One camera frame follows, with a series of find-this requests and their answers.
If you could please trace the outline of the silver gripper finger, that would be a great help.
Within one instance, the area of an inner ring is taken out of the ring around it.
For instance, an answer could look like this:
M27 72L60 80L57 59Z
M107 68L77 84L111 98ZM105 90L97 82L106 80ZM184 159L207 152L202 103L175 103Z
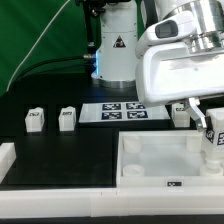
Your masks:
M196 128L199 132L203 132L207 129L207 123L205 115L199 109L200 100L192 97L184 101L184 110L195 121Z

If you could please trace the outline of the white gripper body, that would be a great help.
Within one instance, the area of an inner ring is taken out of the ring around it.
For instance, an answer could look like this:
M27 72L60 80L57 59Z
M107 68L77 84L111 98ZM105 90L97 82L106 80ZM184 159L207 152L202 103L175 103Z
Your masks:
M149 48L136 68L138 100L146 107L224 93L224 50L190 54L184 43Z

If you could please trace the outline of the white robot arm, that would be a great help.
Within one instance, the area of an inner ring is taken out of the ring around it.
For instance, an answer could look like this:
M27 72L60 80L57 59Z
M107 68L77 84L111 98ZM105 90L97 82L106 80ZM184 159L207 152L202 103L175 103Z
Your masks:
M103 0L95 83L134 86L146 107L181 102L205 130L202 99L224 95L224 0Z

